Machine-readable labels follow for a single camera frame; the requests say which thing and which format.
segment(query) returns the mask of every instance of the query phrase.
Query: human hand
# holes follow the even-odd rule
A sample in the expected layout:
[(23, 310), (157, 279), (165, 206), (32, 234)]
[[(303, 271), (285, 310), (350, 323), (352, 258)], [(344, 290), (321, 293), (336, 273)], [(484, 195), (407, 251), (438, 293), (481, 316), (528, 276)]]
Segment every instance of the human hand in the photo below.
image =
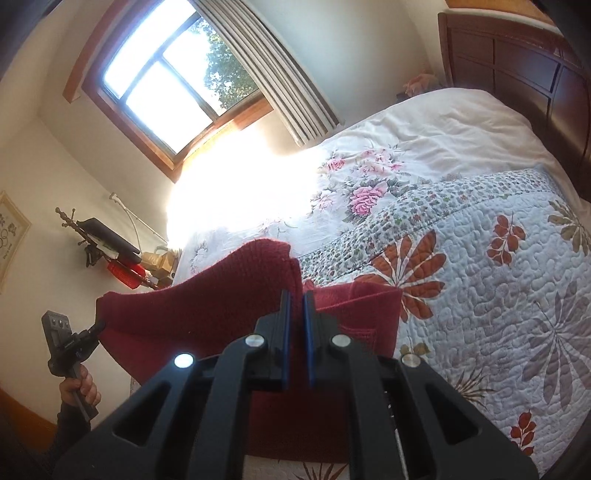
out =
[(74, 394), (76, 390), (80, 390), (80, 393), (85, 397), (86, 403), (96, 407), (100, 402), (101, 394), (92, 381), (92, 375), (84, 365), (80, 366), (80, 376), (82, 381), (77, 378), (66, 378), (60, 383), (61, 400), (72, 407), (77, 407)]

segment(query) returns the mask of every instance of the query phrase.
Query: white curtain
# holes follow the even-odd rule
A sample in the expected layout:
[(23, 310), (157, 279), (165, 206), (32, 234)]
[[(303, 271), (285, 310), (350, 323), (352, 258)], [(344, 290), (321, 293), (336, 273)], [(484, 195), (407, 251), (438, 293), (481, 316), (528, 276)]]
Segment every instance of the white curtain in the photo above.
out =
[(243, 0), (193, 0), (260, 88), (298, 145), (332, 132), (337, 115), (311, 79)]

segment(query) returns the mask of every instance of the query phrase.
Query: window pane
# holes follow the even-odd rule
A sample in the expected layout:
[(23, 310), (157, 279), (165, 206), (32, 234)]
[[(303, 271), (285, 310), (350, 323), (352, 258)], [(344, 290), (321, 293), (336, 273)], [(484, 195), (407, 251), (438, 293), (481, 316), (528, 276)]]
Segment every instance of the window pane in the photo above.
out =
[(203, 18), (179, 36), (164, 57), (218, 115), (257, 89), (244, 67)]
[(187, 0), (164, 0), (125, 41), (105, 73), (105, 84), (117, 98), (162, 43), (195, 13)]
[(126, 104), (175, 153), (212, 122), (178, 78), (160, 62), (146, 72)]

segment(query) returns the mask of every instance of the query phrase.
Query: wooden headboard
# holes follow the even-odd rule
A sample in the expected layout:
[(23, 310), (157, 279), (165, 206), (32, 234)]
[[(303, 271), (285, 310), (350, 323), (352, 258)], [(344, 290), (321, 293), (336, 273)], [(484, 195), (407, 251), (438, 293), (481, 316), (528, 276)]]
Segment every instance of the wooden headboard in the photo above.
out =
[(480, 15), (439, 14), (450, 86), (486, 90), (526, 116), (579, 195), (591, 201), (591, 82), (550, 30)]

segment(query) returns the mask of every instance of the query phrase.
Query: red towel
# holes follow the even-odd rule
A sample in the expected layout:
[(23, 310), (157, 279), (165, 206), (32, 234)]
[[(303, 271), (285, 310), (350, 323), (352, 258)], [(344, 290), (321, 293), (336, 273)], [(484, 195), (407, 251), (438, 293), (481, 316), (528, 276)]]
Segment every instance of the red towel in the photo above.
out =
[[(288, 244), (254, 240), (191, 279), (165, 290), (108, 293), (97, 301), (106, 322), (100, 341), (132, 377), (146, 382), (181, 352), (216, 355), (252, 332), (257, 319), (292, 297), (291, 378), (284, 393), (254, 393), (247, 453), (285, 460), (346, 462), (345, 399), (307, 386), (300, 266)], [(315, 288), (317, 310), (339, 320), (344, 333), (392, 356), (401, 291), (373, 283)]]

